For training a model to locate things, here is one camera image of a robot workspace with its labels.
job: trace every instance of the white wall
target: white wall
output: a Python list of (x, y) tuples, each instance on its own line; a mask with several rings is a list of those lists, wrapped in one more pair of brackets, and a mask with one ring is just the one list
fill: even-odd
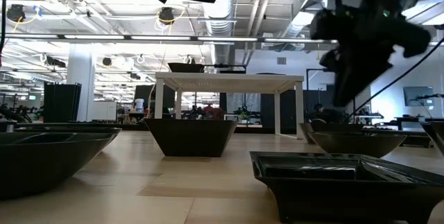
[[(371, 94), (377, 93), (381, 88), (395, 80), (412, 65), (417, 63), (423, 55), (404, 59), (402, 52), (397, 49), (391, 57), (394, 68), (383, 74), (371, 85)], [(372, 110), (380, 112), (385, 116), (384, 121), (390, 121), (394, 117), (401, 117), (403, 114), (428, 116), (423, 107), (405, 107), (404, 91), (406, 86), (432, 86), (434, 93), (444, 94), (444, 48), (439, 48), (419, 67), (414, 69), (405, 78), (388, 88), (372, 100)], [(436, 98), (435, 107), (430, 110), (433, 117), (444, 117), (443, 100)]]
[[(277, 53), (274, 51), (256, 50), (247, 67), (247, 74), (268, 72), (305, 77), (307, 69), (324, 68), (319, 65), (319, 58), (321, 58), (324, 53), (324, 51), (313, 51), (308, 54), (303, 51), (283, 51)], [(277, 57), (286, 57), (287, 65), (278, 65)], [(237, 64), (240, 64), (243, 58), (244, 50), (236, 50)], [(330, 72), (325, 73), (320, 71), (316, 73), (315, 71), (311, 71), (309, 77), (311, 77), (309, 81), (310, 89), (314, 90), (319, 88), (325, 89), (325, 84), (334, 83), (334, 74)]]

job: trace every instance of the ceiling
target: ceiling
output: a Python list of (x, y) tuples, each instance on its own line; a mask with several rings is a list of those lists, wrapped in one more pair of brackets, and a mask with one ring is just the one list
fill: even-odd
[[(257, 35), (273, 34), (281, 36), (287, 26), (295, 19), (294, 7), (298, 0), (260, 0), (254, 25), (257, 27)], [(8, 7), (12, 4), (24, 5), (26, 18), (24, 24), (7, 22), (7, 33), (46, 33), (46, 34), (93, 34), (93, 35), (208, 35), (207, 24), (209, 18), (205, 12), (205, 5), (194, 1), (168, 0), (166, 5), (158, 0), (8, 0)], [(232, 35), (247, 36), (249, 21), (254, 8), (255, 0), (233, 0), (233, 14), (224, 21), (234, 24)], [(258, 15), (264, 7), (264, 16)], [(416, 8), (420, 12), (429, 5)], [(160, 23), (158, 13), (163, 7), (173, 8), (175, 21), (171, 26)], [(410, 17), (415, 17), (418, 12), (409, 11)], [(310, 23), (309, 13), (305, 19), (301, 18), (301, 28)], [(114, 95), (114, 99), (131, 101), (134, 86), (138, 84), (150, 84), (155, 81), (155, 71), (168, 71), (168, 62), (187, 62), (190, 59), (196, 63), (214, 64), (214, 46), (211, 43), (198, 44), (165, 44), (165, 43), (90, 43), (92, 53), (97, 57), (96, 97), (107, 98)], [(243, 49), (244, 45), (235, 45), (236, 49)], [(47, 57), (56, 58), (69, 65), (69, 42), (54, 41), (27, 41), (9, 39), (3, 50), (2, 69), (43, 70), (55, 69), (55, 73), (38, 72), (3, 72), (0, 83), (25, 83), (39, 87), (43, 81), (63, 83), (66, 80), (66, 69), (50, 67), (45, 64)], [(103, 65), (104, 58), (116, 60), (113, 65)], [(141, 80), (130, 78), (129, 74), (109, 74), (109, 71), (132, 70), (144, 75)], [(12, 93), (20, 88), (0, 87), (0, 93)]]

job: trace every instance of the monitor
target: monitor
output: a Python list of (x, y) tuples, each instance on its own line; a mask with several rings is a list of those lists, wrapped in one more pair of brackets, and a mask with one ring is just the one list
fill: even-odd
[(404, 102), (406, 106), (435, 106), (432, 98), (417, 100), (418, 96), (432, 95), (432, 86), (404, 87)]

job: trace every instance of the wooden floor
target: wooden floor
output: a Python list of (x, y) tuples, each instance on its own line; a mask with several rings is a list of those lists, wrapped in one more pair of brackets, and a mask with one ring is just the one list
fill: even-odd
[[(279, 223), (273, 195), (253, 177), (251, 150), (322, 152), (287, 137), (240, 134), (222, 158), (172, 158), (149, 132), (122, 132), (61, 187), (0, 202), (0, 223)], [(444, 175), (433, 148), (399, 147), (384, 159)], [(429, 223), (444, 223), (444, 203)]]

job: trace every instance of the exposed ductwork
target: exposed ductwork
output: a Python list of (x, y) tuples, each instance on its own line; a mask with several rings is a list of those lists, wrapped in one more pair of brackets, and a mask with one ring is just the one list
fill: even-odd
[[(220, 19), (231, 19), (234, 16), (234, 0), (216, 0), (216, 3), (204, 3), (203, 10), (205, 17), (209, 19), (219, 19), (207, 21), (208, 34), (211, 36), (231, 36), (233, 34), (234, 23)], [(213, 63), (234, 64), (234, 56), (230, 58), (230, 45), (215, 44), (212, 46)]]

